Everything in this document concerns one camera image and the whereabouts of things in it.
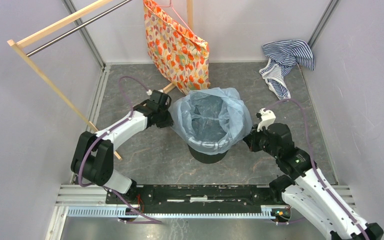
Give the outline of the light blue plastic bag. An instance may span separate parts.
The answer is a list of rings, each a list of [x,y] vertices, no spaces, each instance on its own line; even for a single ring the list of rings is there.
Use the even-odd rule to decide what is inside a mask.
[[[227,152],[253,126],[248,108],[233,87],[191,90],[169,112],[171,128],[192,149],[206,155]]]

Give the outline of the black plastic trash bin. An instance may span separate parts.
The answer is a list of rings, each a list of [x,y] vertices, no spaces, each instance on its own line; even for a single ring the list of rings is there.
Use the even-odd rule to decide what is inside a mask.
[[[222,109],[223,100],[214,95],[208,95],[193,102],[194,110],[191,114],[191,126],[194,131],[194,139],[211,144],[219,142],[227,133],[220,124],[219,114]],[[194,143],[188,144],[191,155],[203,164],[215,164],[222,160],[227,152],[218,153],[212,149],[204,152],[193,148]]]

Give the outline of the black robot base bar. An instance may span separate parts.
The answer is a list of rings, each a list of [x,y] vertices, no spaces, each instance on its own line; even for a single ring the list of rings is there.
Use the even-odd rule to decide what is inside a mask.
[[[134,186],[123,198],[138,204],[144,214],[258,214],[288,215],[292,208],[268,185],[169,185]]]

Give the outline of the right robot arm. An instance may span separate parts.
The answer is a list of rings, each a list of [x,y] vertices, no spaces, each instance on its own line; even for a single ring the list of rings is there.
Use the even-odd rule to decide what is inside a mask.
[[[353,210],[304,150],[295,146],[289,127],[254,125],[244,139],[250,151],[275,158],[284,173],[269,184],[269,199],[286,203],[316,227],[327,240],[380,240],[384,230]]]

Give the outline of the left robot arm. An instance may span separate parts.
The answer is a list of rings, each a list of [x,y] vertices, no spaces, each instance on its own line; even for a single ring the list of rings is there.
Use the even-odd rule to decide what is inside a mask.
[[[148,99],[133,106],[126,116],[96,133],[83,132],[78,139],[70,165],[81,187],[96,185],[118,192],[125,204],[137,198],[135,181],[114,168],[114,152],[128,139],[152,126],[173,125],[169,107],[171,97],[152,90]]]

